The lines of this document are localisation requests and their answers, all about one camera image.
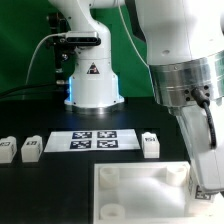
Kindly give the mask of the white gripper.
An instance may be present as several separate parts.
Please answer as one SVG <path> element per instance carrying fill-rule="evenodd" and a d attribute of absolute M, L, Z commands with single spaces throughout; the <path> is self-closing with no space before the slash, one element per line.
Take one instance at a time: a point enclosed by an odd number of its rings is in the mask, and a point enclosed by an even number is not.
<path fill-rule="evenodd" d="M 202 108 L 182 107 L 177 121 L 199 186 L 205 193 L 216 193 L 224 191 L 224 103 L 212 101 L 209 109 L 216 133 L 214 149 Z"/>

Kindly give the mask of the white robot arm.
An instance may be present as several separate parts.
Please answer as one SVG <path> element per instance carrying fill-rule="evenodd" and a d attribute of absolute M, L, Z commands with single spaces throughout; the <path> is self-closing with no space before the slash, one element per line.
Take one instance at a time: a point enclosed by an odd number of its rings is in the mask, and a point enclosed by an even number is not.
<path fill-rule="evenodd" d="M 155 100 L 177 118 L 199 186 L 224 191 L 224 0 L 49 2 L 67 20 L 62 41 L 77 55 L 67 107 L 103 112 L 123 103 L 110 32 L 91 12 L 126 6 L 134 35 L 147 45 Z"/>

